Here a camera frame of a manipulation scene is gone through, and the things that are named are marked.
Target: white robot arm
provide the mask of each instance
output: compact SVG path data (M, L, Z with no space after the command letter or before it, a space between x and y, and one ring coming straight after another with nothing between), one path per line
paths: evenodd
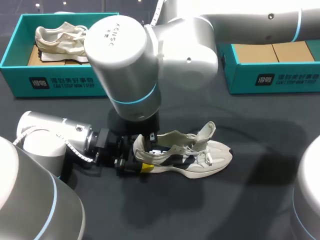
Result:
M273 44L320 39L320 3L159 0L151 25L127 16L95 23L88 60L117 113L144 121L161 104L158 80L202 87L218 71L216 43Z

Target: cardboard box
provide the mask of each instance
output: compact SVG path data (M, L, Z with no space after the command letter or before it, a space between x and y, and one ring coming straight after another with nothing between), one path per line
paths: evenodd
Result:
M35 47L40 25L55 29L64 22L90 28L118 13L22 14L0 63L0 71L16 97L106 96L90 64L43 63Z
M320 92L320 40L222 44L219 53L231 94Z

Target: white cable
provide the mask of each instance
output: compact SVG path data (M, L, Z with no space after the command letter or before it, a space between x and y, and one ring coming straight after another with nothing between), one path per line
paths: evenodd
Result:
M27 135L29 135L30 133L34 132L34 131L37 131L37 130L46 130L46 131L49 131L49 132L52 132L50 129L47 129L47 128L44 128L44 127L41 127L41 126L33 126L33 127L30 127L28 130L24 131L23 133L21 133L19 135L19 137L13 142L13 145L17 145L18 143L20 143L22 141L22 139L24 139ZM91 163L93 162L93 159L89 158L89 157L86 157L86 156L83 156L80 152L78 152L74 146L72 146L72 144L67 140L65 139L61 134L59 133L54 133L58 138L60 138L61 140L64 141L64 143L68 146L68 148L71 149L72 152L74 152L75 155L77 155L79 158L81 158L82 160L88 162L88 163Z
M161 13L161 10L162 10L162 7L164 5L166 0L158 0L158 3L156 5L156 8L155 8L155 11L154 11L154 15L153 15L153 18L152 18L152 21L150 23L150 25L152 27L154 27L157 22L158 22L158 19L159 19L159 16L160 16L160 13Z

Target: black table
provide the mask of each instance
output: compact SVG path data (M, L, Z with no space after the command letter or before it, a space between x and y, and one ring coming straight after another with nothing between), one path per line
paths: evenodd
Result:
M0 56L10 36L0 37ZM84 240L283 240L301 156L320 133L319 94L230 95L223 72L198 90L159 83L160 133L196 133L208 121L213 139L233 149L222 172L188 179L175 172L148 178L89 177L68 182L86 212ZM107 98L15 99L0 75L0 136L13 141L26 111L107 125Z

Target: sneaker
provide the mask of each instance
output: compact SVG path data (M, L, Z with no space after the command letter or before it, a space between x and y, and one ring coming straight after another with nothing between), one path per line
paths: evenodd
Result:
M43 62L75 60L87 63L84 39L87 31L85 26L73 26L64 22L56 29L39 26L35 30L35 42L41 53Z
M207 177L223 170L233 157L228 146L210 140L215 130L210 121L197 135L176 130L158 135L158 146L150 152L145 151L145 139L139 135L133 153L137 161L151 165L142 172L175 171L190 179Z

